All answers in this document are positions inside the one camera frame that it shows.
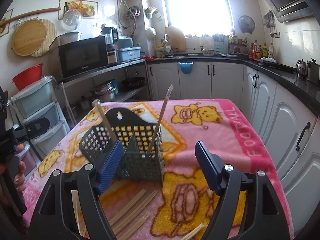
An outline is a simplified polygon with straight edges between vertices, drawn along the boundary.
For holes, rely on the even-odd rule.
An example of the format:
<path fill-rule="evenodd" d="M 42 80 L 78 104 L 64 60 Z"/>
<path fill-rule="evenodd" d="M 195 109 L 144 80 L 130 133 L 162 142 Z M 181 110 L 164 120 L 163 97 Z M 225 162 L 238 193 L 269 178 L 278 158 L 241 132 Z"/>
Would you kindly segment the person's left hand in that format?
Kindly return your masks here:
<path fill-rule="evenodd" d="M 4 173 L 4 171 L 6 170 L 6 168 L 8 167 L 8 165 L 6 163 L 1 163 L 0 164 L 0 169 L 1 169 L 1 174 Z M 16 190 L 18 192 L 22 192 L 25 190 L 25 175 L 24 175 L 24 171 L 25 171 L 25 163 L 23 161 L 20 161 L 19 162 L 19 165 L 18 165 L 18 174 L 16 174 L 15 178 L 14 178 L 14 183 L 16 185 Z"/>

